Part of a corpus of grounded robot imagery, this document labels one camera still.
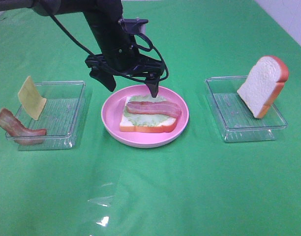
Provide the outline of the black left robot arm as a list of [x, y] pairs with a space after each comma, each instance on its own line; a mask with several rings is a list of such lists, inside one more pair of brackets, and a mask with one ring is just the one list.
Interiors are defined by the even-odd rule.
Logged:
[[[88, 53], [85, 63], [90, 76], [109, 91], [116, 87], [115, 76], [145, 84], [152, 97], [156, 97], [159, 82], [169, 76], [162, 57], [153, 59], [141, 51], [156, 50], [144, 33], [147, 19], [123, 18], [120, 0], [0, 0], [0, 12], [30, 8], [41, 16], [49, 16], [62, 31]], [[75, 39], [58, 21], [56, 15], [82, 12], [101, 53], [96, 55]]]

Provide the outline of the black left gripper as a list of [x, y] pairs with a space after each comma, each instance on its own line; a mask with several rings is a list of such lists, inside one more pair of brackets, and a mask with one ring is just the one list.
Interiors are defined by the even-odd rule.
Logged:
[[124, 48], [90, 55], [85, 63], [87, 67], [91, 68], [90, 76], [110, 92], [116, 88], [113, 75], [130, 79], [140, 77], [145, 78], [145, 85], [153, 98], [158, 95], [160, 77], [165, 70], [165, 62], [152, 44], [143, 47], [132, 43]]

